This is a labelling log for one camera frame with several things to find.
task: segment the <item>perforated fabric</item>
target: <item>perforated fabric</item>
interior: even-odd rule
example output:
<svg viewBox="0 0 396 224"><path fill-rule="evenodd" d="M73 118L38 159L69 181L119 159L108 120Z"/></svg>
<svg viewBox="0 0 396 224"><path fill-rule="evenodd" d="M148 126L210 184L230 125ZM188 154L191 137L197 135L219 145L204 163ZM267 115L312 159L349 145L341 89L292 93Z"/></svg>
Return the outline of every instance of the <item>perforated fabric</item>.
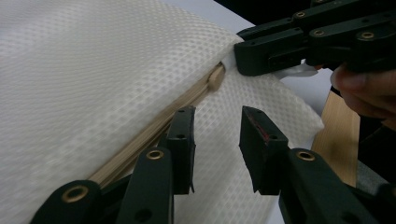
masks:
<svg viewBox="0 0 396 224"><path fill-rule="evenodd" d="M0 31L0 223L7 224L28 223L55 189L91 175L241 41L156 0L2 1ZM269 200L258 201L259 214L227 206L239 199L244 199L239 206L257 203L247 196L247 170L233 144L239 137L241 102L265 107L290 129L285 134L293 142L320 126L316 114L276 79L259 77L248 84L236 70L229 74L224 91L233 95L216 93L218 98L208 98L196 112L195 183L206 195L186 201L195 198L204 209L177 212L179 223L205 223L199 214L214 204L223 210L209 212L205 220L230 220L224 214L231 212L260 219L267 211ZM258 95L267 94L259 89L266 88L283 94L269 94L275 97L271 104L258 103L263 99ZM315 127L299 133L306 130L297 120ZM219 138L206 139L206 133ZM219 151L213 156L207 149L199 151L208 145ZM221 157L228 146L232 153ZM229 170L231 161L238 164ZM228 165L217 170L215 164L222 162ZM224 188L211 182L225 176Z"/></svg>
<svg viewBox="0 0 396 224"><path fill-rule="evenodd" d="M265 223L275 198L253 193L239 149L242 105L264 111L298 147L322 128L321 120L301 98L272 75L226 73L221 88L195 112L196 192L176 196L176 223Z"/></svg>

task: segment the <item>wooden board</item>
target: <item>wooden board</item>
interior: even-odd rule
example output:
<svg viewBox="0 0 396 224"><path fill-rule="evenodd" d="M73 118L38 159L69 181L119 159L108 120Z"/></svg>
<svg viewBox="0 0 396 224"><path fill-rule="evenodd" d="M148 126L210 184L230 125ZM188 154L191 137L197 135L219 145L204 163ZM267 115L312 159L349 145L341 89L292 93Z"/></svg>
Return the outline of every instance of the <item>wooden board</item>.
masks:
<svg viewBox="0 0 396 224"><path fill-rule="evenodd" d="M344 183L355 187L360 117L332 91L321 117L325 127L315 136L311 149L323 157Z"/></svg>

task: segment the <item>black mechanical linkage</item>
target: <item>black mechanical linkage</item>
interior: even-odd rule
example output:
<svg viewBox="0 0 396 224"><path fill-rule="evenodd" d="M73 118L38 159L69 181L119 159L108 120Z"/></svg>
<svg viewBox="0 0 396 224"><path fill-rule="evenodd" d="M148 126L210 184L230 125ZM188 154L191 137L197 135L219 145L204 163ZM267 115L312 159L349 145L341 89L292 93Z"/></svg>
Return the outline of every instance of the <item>black mechanical linkage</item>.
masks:
<svg viewBox="0 0 396 224"><path fill-rule="evenodd" d="M90 180L65 184L31 223L173 223L174 194L188 194L192 188L194 112L193 106L180 108L158 146L140 153L131 175L103 189Z"/></svg>
<svg viewBox="0 0 396 224"><path fill-rule="evenodd" d="M244 106L240 149L254 191L279 194L287 224L396 223L396 186L376 195L344 184L319 154L288 148L288 140L264 112Z"/></svg>
<svg viewBox="0 0 396 224"><path fill-rule="evenodd" d="M396 68L396 2L312 1L311 8L238 33L239 72L259 76L301 63L346 63L355 72Z"/></svg>

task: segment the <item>finger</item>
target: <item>finger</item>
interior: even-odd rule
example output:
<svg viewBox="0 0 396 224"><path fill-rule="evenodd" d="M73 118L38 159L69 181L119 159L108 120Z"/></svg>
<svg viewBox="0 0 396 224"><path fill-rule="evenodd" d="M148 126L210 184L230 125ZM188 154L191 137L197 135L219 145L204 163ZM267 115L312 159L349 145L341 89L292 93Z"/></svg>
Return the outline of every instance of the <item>finger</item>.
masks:
<svg viewBox="0 0 396 224"><path fill-rule="evenodd" d="M331 81L339 91L366 92L378 96L396 94L396 70L358 74L341 65L334 70Z"/></svg>
<svg viewBox="0 0 396 224"><path fill-rule="evenodd" d="M392 119L396 117L394 113L370 105L369 103L363 101L361 98L349 92L341 91L341 95L346 102L346 105L360 115L377 119Z"/></svg>
<svg viewBox="0 0 396 224"><path fill-rule="evenodd" d="M365 103L388 110L396 114L396 96L372 96L365 93L351 93L364 101Z"/></svg>
<svg viewBox="0 0 396 224"><path fill-rule="evenodd" d="M386 119L382 121L382 124L392 129L393 131L396 131L396 119Z"/></svg>

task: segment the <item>white textured cloth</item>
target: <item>white textured cloth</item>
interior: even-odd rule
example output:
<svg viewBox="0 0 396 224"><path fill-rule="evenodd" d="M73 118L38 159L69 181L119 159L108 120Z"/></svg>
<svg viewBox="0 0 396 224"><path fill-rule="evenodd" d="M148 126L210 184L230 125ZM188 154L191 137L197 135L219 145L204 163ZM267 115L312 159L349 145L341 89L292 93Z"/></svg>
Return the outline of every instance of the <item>white textured cloth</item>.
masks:
<svg viewBox="0 0 396 224"><path fill-rule="evenodd" d="M91 175L238 41L157 0L0 2L0 223L28 223L55 189ZM197 206L177 205L178 223L265 217L272 201L248 196L235 144L242 104L274 116L292 143L321 128L277 79L229 70L196 111L194 183L205 196L177 201ZM262 207L252 211L251 203Z"/></svg>

